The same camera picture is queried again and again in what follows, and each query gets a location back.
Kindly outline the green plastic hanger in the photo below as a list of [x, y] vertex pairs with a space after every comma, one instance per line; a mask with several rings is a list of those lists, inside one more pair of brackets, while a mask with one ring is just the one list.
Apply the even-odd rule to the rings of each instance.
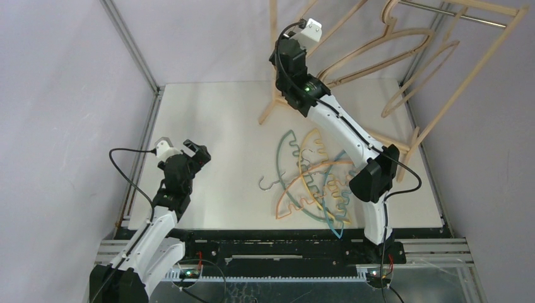
[[281, 196], [278, 198], [277, 202], [275, 203], [275, 218], [277, 220], [280, 220], [282, 218], [285, 218], [289, 215], [291, 215], [294, 211], [301, 211], [305, 215], [307, 215], [309, 218], [318, 221], [318, 222], [324, 222], [327, 223], [324, 220], [324, 212], [321, 211], [315, 204], [308, 204], [308, 202], [311, 202], [310, 196], [308, 196], [303, 200], [297, 200], [295, 199], [290, 190], [294, 183], [301, 182], [303, 185], [303, 174], [300, 173], [298, 168], [298, 174], [292, 179], [291, 182], [286, 183], [283, 179], [283, 175], [285, 174], [285, 171], [281, 169], [281, 153], [283, 151], [283, 145], [287, 143], [290, 147], [291, 155], [293, 158], [295, 158], [295, 164], [298, 168], [298, 156], [300, 153], [300, 145], [297, 143], [297, 137], [295, 135], [294, 130], [290, 129], [288, 130], [280, 139], [278, 143], [278, 147], [276, 150], [276, 156], [275, 156], [275, 168], [276, 168], [276, 175], [277, 179], [272, 182], [268, 187], [262, 187], [261, 182], [264, 180], [263, 177], [259, 179], [258, 187], [262, 191], [268, 191], [273, 186], [280, 184], [283, 188], [283, 192], [281, 193]]

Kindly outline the right circuit board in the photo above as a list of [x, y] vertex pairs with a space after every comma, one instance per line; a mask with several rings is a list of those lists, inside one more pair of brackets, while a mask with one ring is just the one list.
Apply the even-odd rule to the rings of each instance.
[[392, 271], [380, 272], [379, 270], [372, 270], [366, 274], [367, 281], [387, 279], [391, 276]]

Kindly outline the orange plastic hanger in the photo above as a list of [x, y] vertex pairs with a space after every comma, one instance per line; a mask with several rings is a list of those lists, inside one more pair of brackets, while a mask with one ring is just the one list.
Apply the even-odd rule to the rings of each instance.
[[282, 182], [282, 193], [275, 203], [275, 218], [286, 219], [297, 212], [309, 218], [335, 225], [350, 224], [349, 199], [343, 197], [346, 181], [335, 176], [334, 170], [351, 168], [349, 160], [318, 163], [301, 168], [288, 182]]

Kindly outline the wooden hanger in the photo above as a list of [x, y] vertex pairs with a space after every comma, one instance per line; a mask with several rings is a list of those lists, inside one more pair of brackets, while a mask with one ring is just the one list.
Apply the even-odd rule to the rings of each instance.
[[446, 33], [443, 35], [438, 50], [409, 78], [408, 81], [402, 85], [400, 89], [398, 89], [394, 96], [391, 97], [391, 99], [383, 108], [381, 117], [385, 118], [389, 116], [398, 107], [406, 103], [415, 93], [419, 92], [434, 77], [437, 71], [448, 61], [460, 43], [459, 40], [450, 39], [451, 32], [456, 27], [461, 15], [466, 13], [468, 9], [469, 8], [467, 6], [463, 6], [454, 15], [454, 20], [449, 25]]
[[328, 28], [322, 38], [312, 48], [307, 50], [307, 57], [310, 57], [324, 42], [326, 42], [334, 33], [336, 33], [357, 11], [359, 11], [368, 1], [308, 1], [308, 3], [296, 15], [294, 22], [305, 19], [313, 7], [320, 2], [323, 6], [328, 6], [328, 12], [334, 9], [341, 9], [344, 15], [333, 26]]
[[[397, 27], [398, 18], [393, 15], [393, 11], [400, 3], [400, 1], [387, 1], [380, 12], [380, 21], [383, 24], [382, 33], [319, 71], [317, 74], [318, 78], [325, 81], [329, 88], [334, 88], [335, 86], [364, 78], [405, 59], [414, 57], [429, 46], [435, 37], [435, 30], [425, 27]], [[419, 41], [411, 46], [403, 47], [401, 50], [396, 50], [389, 55], [376, 53], [381, 48], [386, 47], [387, 44], [411, 38], [419, 38]], [[335, 73], [346, 68], [357, 59], [366, 59], [367, 61], [356, 71], [347, 72], [338, 76], [335, 75]]]

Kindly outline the metal hanging rod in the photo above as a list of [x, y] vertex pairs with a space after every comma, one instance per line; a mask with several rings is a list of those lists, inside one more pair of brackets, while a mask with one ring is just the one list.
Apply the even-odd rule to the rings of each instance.
[[[432, 6], [419, 4], [419, 3], [412, 3], [412, 2], [409, 2], [409, 1], [399, 1], [399, 4], [402, 4], [402, 5], [405, 5], [405, 6], [409, 6], [411, 8], [422, 9], [424, 11], [438, 13], [438, 14], [445, 15], [445, 16], [455, 17], [457, 15], [457, 13], [454, 13], [454, 12], [446, 10], [446, 9], [434, 8]], [[504, 23], [499, 23], [499, 22], [495, 22], [495, 21], [491, 21], [491, 20], [477, 18], [477, 17], [469, 16], [469, 15], [460, 15], [459, 18], [463, 19], [463, 20], [466, 20], [466, 21], [473, 22], [473, 23], [478, 23], [478, 24], [482, 24], [482, 25], [488, 25], [488, 26], [495, 27], [495, 28], [505, 29], [507, 27], [507, 24], [504, 24]]]

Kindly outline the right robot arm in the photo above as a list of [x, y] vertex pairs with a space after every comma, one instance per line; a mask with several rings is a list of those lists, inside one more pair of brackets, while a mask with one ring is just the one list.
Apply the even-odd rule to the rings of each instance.
[[366, 132], [339, 104], [330, 89], [312, 76], [306, 66], [306, 50], [282, 35], [269, 58], [276, 69], [276, 88], [287, 103], [327, 131], [349, 156], [358, 173], [349, 182], [365, 214], [365, 256], [374, 263], [390, 253], [386, 240], [392, 229], [386, 201], [396, 174], [399, 149], [384, 146]]

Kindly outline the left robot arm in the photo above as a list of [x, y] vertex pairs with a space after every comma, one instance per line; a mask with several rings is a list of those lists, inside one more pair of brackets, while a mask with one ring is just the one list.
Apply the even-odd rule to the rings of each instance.
[[107, 265], [94, 266], [89, 278], [89, 302], [149, 302], [153, 291], [179, 261], [196, 258], [197, 246], [187, 239], [163, 242], [191, 202], [196, 174], [211, 160], [206, 146], [185, 140], [189, 153], [178, 150], [167, 137], [150, 150], [163, 172], [144, 224]]

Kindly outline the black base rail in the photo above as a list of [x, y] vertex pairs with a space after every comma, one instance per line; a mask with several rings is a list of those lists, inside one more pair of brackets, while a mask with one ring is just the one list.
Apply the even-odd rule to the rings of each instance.
[[386, 245], [364, 238], [363, 229], [342, 238], [311, 230], [185, 230], [170, 239], [185, 242], [185, 259], [206, 265], [206, 276], [227, 278], [334, 278], [354, 276], [355, 266], [406, 264], [409, 246], [444, 243], [451, 234], [438, 228], [394, 229]]

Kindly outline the blue plastic hanger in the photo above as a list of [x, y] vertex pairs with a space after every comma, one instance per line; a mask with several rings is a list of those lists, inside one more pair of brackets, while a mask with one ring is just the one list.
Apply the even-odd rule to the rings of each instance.
[[[341, 164], [340, 159], [346, 154], [344, 150], [338, 153], [333, 160], [333, 163], [328, 166], [324, 172], [324, 182], [322, 187], [321, 205], [324, 207], [324, 214], [326, 216], [327, 225], [331, 232], [340, 239], [343, 235], [344, 223], [349, 218], [347, 212], [347, 206], [350, 203], [349, 194], [350, 191], [340, 190], [340, 186], [344, 189], [348, 189], [348, 181], [340, 182], [335, 175], [331, 173], [332, 168], [335, 165]], [[325, 197], [330, 196], [336, 202], [336, 209], [340, 211], [340, 214], [332, 214], [325, 202]]]

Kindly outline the yellow plastic hanger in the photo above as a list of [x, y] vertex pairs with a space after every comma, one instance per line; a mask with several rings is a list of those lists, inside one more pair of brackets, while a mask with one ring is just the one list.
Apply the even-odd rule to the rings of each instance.
[[[305, 158], [305, 151], [310, 151], [316, 153], [319, 156], [319, 164], [312, 164], [308, 159]], [[311, 130], [303, 139], [302, 144], [300, 145], [300, 153], [298, 156], [298, 168], [301, 174], [303, 174], [303, 185], [306, 186], [307, 192], [310, 196], [311, 202], [308, 204], [315, 204], [321, 211], [324, 212], [324, 220], [327, 223], [339, 222], [341, 227], [344, 227], [344, 224], [351, 224], [351, 218], [347, 214], [348, 201], [345, 201], [342, 198], [341, 190], [338, 185], [330, 185], [329, 176], [330, 170], [332, 169], [331, 160], [329, 155], [326, 152], [324, 142], [322, 140], [321, 133], [318, 129], [314, 128]], [[320, 173], [324, 175], [325, 184], [322, 187], [318, 187], [313, 178], [313, 173]], [[336, 209], [337, 212], [332, 213], [327, 209], [326, 206], [323, 206], [324, 202], [324, 186], [331, 190], [332, 198], [337, 201]]]

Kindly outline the left circuit board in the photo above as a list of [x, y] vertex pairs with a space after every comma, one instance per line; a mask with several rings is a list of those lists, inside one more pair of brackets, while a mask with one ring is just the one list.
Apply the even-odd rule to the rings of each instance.
[[186, 269], [182, 270], [179, 273], [179, 281], [186, 281], [186, 280], [196, 280], [201, 276], [201, 272], [199, 270], [193, 270], [193, 269]]

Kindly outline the wooden clothes rack frame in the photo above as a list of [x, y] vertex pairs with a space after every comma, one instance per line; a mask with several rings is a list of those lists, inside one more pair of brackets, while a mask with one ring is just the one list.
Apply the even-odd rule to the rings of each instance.
[[[458, 88], [451, 95], [448, 101], [441, 108], [440, 112], [435, 116], [435, 118], [423, 129], [415, 128], [413, 132], [413, 137], [411, 139], [410, 145], [404, 143], [393, 142], [388, 137], [381, 137], [379, 140], [383, 143], [394, 143], [404, 154], [403, 164], [407, 164], [416, 150], [420, 147], [424, 139], [429, 135], [431, 130], [437, 125], [445, 113], [450, 109], [454, 102], [461, 96], [465, 89], [471, 84], [479, 72], [483, 69], [486, 63], [492, 58], [497, 49], [505, 42], [506, 38], [513, 32], [516, 26], [521, 22], [529, 11], [529, 6], [523, 6], [521, 8], [513, 8], [508, 6], [502, 6], [495, 3], [489, 3], [485, 1], [444, 1], [440, 9], [446, 9], [454, 13], [458, 12], [463, 6], [467, 6], [469, 9], [464, 15], [474, 16], [477, 18], [482, 18], [486, 20], [491, 20], [499, 23], [507, 24], [505, 29], [501, 29], [501, 34], [499, 37], [490, 45], [488, 50], [477, 62], [475, 67], [471, 72], [464, 78], [464, 80], [459, 84]], [[432, 30], [435, 30], [435, 37], [431, 41], [430, 45], [435, 41], [439, 27], [428, 27]], [[409, 77], [403, 81], [403, 84], [409, 80], [409, 78], [417, 71], [418, 69], [409, 73]]]

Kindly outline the circuit board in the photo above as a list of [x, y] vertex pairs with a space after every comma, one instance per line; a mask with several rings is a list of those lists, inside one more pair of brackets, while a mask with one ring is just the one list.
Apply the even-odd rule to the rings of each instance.
[[387, 279], [391, 276], [392, 271], [380, 272], [379, 270], [372, 270], [366, 274], [367, 281]]
[[201, 276], [201, 272], [199, 270], [193, 270], [193, 269], [186, 269], [182, 270], [179, 273], [179, 281], [186, 281], [186, 280], [196, 280]]

